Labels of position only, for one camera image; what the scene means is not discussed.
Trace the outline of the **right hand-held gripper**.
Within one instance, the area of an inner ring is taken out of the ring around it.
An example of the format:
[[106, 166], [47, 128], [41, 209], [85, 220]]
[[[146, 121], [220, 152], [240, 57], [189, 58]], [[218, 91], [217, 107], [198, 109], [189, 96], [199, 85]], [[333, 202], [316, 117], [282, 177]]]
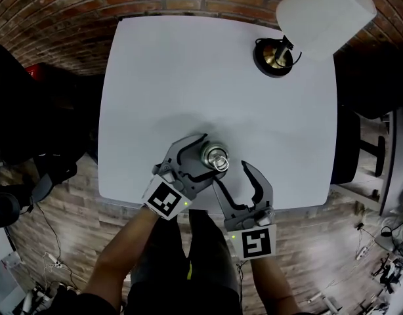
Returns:
[[237, 204], [226, 186], [213, 179], [213, 189], [224, 215], [224, 227], [231, 244], [241, 260], [259, 259], [276, 253], [273, 188], [265, 176], [250, 163], [241, 160], [254, 195], [252, 207]]

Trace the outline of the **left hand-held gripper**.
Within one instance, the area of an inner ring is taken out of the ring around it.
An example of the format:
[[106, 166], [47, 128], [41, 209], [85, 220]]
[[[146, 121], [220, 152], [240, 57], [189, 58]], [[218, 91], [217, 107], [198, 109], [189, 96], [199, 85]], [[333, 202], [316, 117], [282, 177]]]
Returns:
[[221, 179], [225, 172], [208, 171], [193, 177], [181, 169], [182, 154], [203, 142], [207, 133], [186, 136], [170, 146], [164, 161], [152, 169], [152, 178], [142, 203], [161, 218], [169, 221], [192, 205], [197, 194]]

